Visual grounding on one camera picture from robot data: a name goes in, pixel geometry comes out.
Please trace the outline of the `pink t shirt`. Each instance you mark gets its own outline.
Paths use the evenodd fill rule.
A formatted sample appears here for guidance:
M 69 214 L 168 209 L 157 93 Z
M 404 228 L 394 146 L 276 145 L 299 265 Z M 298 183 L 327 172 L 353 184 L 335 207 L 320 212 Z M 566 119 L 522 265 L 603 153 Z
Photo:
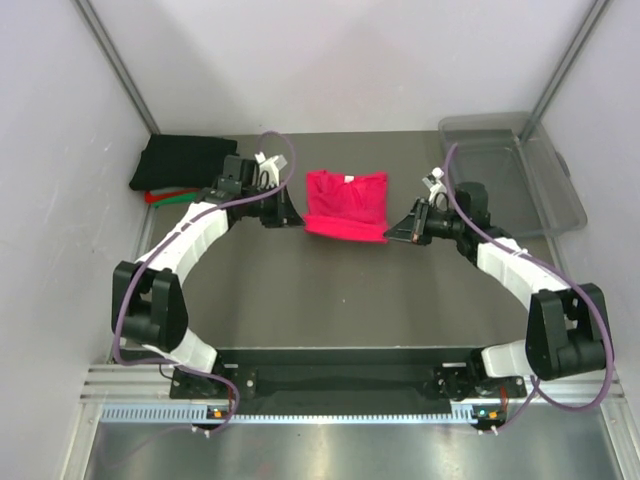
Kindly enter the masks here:
M 388 175 L 306 174 L 305 231 L 337 240 L 385 244 Z

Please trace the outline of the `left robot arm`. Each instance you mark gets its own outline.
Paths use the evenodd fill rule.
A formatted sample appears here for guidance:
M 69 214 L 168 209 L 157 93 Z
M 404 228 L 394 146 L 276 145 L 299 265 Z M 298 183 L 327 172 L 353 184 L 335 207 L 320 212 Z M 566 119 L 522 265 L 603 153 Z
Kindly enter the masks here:
M 216 349 L 189 327 L 183 284 L 209 248 L 245 218 L 267 229 L 303 226 L 281 176 L 286 165 L 282 155 L 226 156 L 213 186 L 196 193 L 169 233 L 113 272 L 114 339 L 132 341 L 168 364 L 194 371 L 192 384 L 205 396 L 220 394 L 227 374 L 216 366 Z

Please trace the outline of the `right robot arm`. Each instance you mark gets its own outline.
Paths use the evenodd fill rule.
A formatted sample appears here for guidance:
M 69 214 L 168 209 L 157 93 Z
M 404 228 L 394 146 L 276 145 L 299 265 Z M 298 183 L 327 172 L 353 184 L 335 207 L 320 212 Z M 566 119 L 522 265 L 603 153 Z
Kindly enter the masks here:
M 386 238 L 420 246 L 433 239 L 453 241 L 462 257 L 497 281 L 527 313 L 524 339 L 471 353 L 469 388 L 487 396 L 507 377 L 534 375 L 551 381 L 609 373 L 614 355 L 602 290 L 594 284 L 571 286 L 492 225 L 482 184 L 460 183 L 449 193 L 433 175 L 423 181 L 428 196 L 418 198 Z

